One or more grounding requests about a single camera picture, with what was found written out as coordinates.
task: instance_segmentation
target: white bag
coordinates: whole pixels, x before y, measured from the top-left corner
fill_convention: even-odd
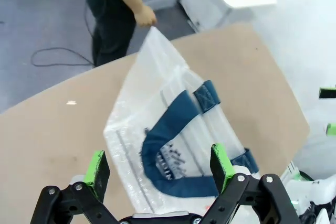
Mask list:
[[[174,46],[152,27],[104,130],[108,149],[136,212],[163,214],[186,210],[203,215],[213,203],[215,197],[178,198],[158,191],[145,176],[140,156],[146,130],[154,127],[184,90],[197,104],[193,92],[203,82]],[[218,105],[192,119],[181,133],[183,139],[178,135],[172,141],[184,150],[188,164],[183,169],[187,177],[200,173],[211,175],[209,160],[213,143],[223,143],[229,158],[245,151]]]

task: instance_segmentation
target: cable on floor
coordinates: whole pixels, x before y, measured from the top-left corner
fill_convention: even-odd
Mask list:
[[[85,25],[86,28],[90,34],[90,36],[92,37],[92,32],[89,28],[89,23],[87,20],[87,10],[88,10],[88,5],[87,3],[85,3],[85,7],[84,7],[84,21],[85,21]],[[51,63],[51,64],[36,64],[34,62],[34,59],[36,57],[37,54],[41,53],[41,52],[45,52],[45,51],[53,51],[53,50],[64,50],[64,51],[68,51],[73,53],[74,55],[77,55],[79,58],[84,59],[87,63]],[[36,50],[35,52],[33,52],[33,54],[30,57],[30,63],[35,66],[35,67],[54,67],[54,66],[95,66],[93,64],[93,62],[91,62],[90,60],[88,60],[86,57],[84,57],[83,55],[81,55],[80,53],[71,50],[69,48],[65,48],[65,47],[50,47],[50,48],[44,48],[44,49],[39,49]]]

